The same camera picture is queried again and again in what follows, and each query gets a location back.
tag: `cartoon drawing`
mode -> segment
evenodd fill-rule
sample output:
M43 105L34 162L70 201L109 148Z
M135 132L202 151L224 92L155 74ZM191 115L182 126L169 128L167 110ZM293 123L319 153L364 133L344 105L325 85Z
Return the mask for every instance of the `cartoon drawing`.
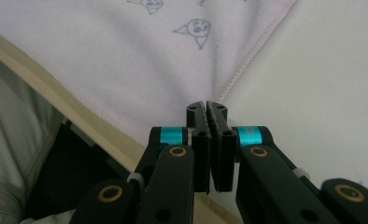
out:
M147 9L149 15L154 14L163 6L162 0L131 0L126 2L142 5Z
M205 20L195 19L173 32L182 35L193 36L198 44L199 49L202 49L207 40L207 35L210 32L210 23Z
M199 4L199 6L200 7L202 7L203 5L204 5L204 2L205 2L206 0L201 0L200 2L197 2L196 4Z

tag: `beige fabric edge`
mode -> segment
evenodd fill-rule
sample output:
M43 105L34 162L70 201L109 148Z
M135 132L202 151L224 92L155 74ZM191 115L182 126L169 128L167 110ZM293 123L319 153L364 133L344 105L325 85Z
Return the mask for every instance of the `beige fabric edge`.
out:
M133 171L144 148L126 134L100 119L68 92L49 72L23 51L0 36L0 61L75 123L94 142L129 171ZM195 195L194 223L242 223L205 195Z

